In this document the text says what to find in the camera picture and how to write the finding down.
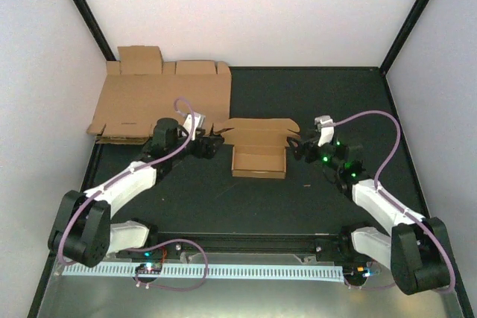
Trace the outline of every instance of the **white panel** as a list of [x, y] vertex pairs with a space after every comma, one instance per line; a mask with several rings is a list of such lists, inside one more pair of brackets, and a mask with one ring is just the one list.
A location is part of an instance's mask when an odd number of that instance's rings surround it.
[[169, 60], [215, 59], [231, 66], [379, 66], [414, 3], [87, 1], [113, 48], [159, 45]]
[[431, 0], [388, 78], [433, 215], [477, 310], [477, 0]]
[[91, 153], [105, 64], [72, 0], [1, 0], [0, 28], [0, 317], [26, 317]]

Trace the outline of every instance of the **small cardboard box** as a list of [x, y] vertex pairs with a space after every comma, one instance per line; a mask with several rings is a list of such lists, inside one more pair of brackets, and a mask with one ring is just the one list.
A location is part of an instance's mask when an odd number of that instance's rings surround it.
[[[87, 132], [98, 143], [143, 144], [160, 118], [183, 118], [174, 111], [177, 97], [206, 116], [203, 128], [230, 117], [232, 76], [226, 63], [163, 62], [157, 46], [119, 47], [121, 61], [107, 62], [107, 77]], [[183, 112], [188, 112], [180, 104]]]
[[287, 136], [299, 138], [289, 118], [231, 118], [214, 126], [225, 144], [233, 144], [234, 177], [285, 179]]

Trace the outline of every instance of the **open cardboard box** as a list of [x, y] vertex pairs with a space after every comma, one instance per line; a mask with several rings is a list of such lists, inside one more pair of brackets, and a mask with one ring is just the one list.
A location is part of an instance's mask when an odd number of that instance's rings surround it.
[[285, 179], [287, 136], [299, 138], [289, 118], [231, 118], [214, 126], [225, 144], [233, 144], [234, 177]]
[[[119, 47], [121, 61], [107, 62], [95, 115], [87, 132], [98, 143], [143, 144], [160, 118], [180, 123], [173, 102], [186, 98], [195, 112], [206, 116], [203, 128], [230, 117], [232, 76], [226, 63], [163, 62], [157, 46]], [[180, 109], [188, 112], [181, 104]]]

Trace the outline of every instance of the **white perforated rail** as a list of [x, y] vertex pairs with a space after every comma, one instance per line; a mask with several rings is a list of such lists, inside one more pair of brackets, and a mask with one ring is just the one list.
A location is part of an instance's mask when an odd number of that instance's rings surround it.
[[[140, 263], [101, 262], [93, 268], [74, 264], [65, 267], [64, 276], [133, 277]], [[160, 274], [141, 274], [140, 277], [199, 279], [203, 264], [164, 264]], [[291, 281], [343, 282], [340, 266], [288, 266], [250, 264], [210, 264], [209, 279], [282, 279]]]

